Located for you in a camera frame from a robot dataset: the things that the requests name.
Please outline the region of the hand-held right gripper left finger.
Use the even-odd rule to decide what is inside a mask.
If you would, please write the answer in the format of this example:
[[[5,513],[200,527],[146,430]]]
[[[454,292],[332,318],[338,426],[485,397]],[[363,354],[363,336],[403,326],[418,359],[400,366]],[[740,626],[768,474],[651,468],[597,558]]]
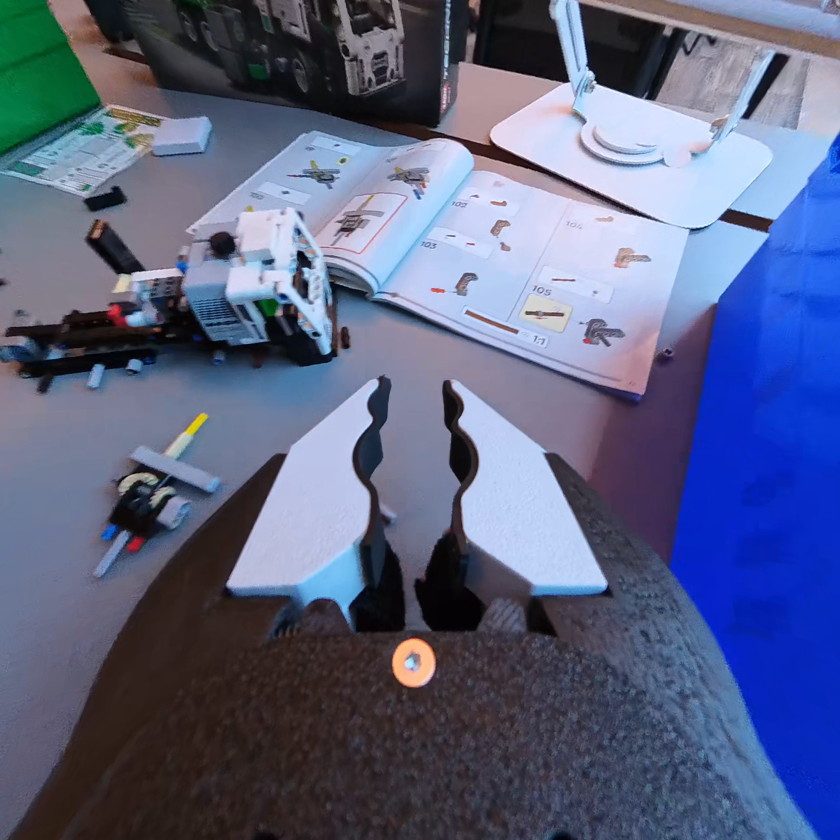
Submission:
[[[371,482],[382,462],[391,381],[367,381],[286,454],[231,571],[234,596],[287,596],[299,608],[352,603],[382,579],[386,544]]]

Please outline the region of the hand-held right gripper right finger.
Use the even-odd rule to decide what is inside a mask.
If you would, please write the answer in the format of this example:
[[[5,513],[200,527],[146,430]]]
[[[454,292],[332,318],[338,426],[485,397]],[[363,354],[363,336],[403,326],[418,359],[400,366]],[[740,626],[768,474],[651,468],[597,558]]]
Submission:
[[[458,481],[442,561],[446,600],[526,606],[534,597],[605,594],[556,458],[459,381],[444,382],[443,402]]]

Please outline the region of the grey black lego gear assembly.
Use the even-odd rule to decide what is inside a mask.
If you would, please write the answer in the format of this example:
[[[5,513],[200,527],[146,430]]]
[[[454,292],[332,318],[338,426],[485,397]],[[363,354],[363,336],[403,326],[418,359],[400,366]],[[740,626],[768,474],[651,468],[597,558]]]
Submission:
[[[187,464],[183,455],[208,419],[199,413],[163,452],[137,447],[130,459],[134,467],[115,482],[116,502],[101,540],[108,549],[92,572],[95,579],[109,572],[132,536],[150,539],[178,529],[191,509],[191,501],[178,487],[214,494],[221,486],[217,476]]]

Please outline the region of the white black lego truck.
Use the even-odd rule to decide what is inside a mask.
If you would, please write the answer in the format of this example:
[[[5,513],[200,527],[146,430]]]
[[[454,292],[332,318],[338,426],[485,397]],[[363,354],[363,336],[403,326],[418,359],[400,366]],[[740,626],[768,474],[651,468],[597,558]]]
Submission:
[[[324,254],[298,211],[246,210],[200,225],[169,269],[144,269],[102,219],[86,241],[116,274],[116,299],[51,324],[19,311],[5,332],[2,362],[36,379],[40,393],[60,375],[84,373],[92,390],[106,370],[138,375],[166,345],[195,345],[216,364],[246,350],[256,369],[273,349],[310,366],[350,347]]]

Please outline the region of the black lego set box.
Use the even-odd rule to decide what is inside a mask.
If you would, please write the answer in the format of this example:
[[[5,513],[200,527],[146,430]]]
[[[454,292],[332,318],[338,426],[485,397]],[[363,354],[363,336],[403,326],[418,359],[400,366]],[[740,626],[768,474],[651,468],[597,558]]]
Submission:
[[[470,22],[458,1],[121,6],[161,88],[428,128],[456,99]]]

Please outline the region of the open instruction booklet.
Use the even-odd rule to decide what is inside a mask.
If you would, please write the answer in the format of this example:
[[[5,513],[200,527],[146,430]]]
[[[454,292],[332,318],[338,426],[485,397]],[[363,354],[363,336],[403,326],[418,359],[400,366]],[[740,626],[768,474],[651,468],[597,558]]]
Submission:
[[[476,169],[453,140],[299,135],[186,231],[288,208],[333,282],[629,401],[688,230]]]

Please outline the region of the blue plastic bin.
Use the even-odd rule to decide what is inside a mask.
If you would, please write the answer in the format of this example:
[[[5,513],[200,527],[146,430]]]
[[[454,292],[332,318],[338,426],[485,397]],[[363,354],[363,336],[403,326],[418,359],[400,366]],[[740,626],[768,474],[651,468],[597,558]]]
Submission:
[[[839,139],[721,295],[671,569],[839,838]]]

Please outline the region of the white metal laptop stand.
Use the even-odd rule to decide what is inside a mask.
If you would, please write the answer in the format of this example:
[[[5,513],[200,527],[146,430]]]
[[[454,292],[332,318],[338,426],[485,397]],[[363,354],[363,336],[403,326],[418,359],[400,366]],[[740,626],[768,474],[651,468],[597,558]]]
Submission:
[[[681,228],[716,222],[772,160],[736,128],[777,53],[838,59],[838,2],[588,2],[675,28],[760,47],[723,118],[694,119],[596,82],[580,3],[549,13],[569,82],[499,122],[496,147],[624,207]]]

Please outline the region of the small white box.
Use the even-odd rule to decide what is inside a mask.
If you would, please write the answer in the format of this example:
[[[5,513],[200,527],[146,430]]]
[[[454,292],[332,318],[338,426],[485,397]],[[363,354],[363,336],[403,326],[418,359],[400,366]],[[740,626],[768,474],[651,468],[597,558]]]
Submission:
[[[213,125],[208,117],[166,119],[154,134],[155,156],[201,154],[208,146]]]

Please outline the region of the sticker sheet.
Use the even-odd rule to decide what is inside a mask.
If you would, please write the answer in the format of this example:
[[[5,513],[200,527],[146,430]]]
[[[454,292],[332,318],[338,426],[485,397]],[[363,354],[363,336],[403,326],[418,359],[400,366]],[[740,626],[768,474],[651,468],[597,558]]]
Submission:
[[[168,121],[136,108],[101,106],[5,155],[1,173],[89,196],[150,153]]]

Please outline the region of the green plastic bin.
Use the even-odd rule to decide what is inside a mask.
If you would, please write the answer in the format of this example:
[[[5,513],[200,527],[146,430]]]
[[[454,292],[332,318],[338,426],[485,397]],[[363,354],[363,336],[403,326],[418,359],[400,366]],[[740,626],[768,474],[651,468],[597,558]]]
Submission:
[[[100,104],[47,2],[1,2],[1,152]]]

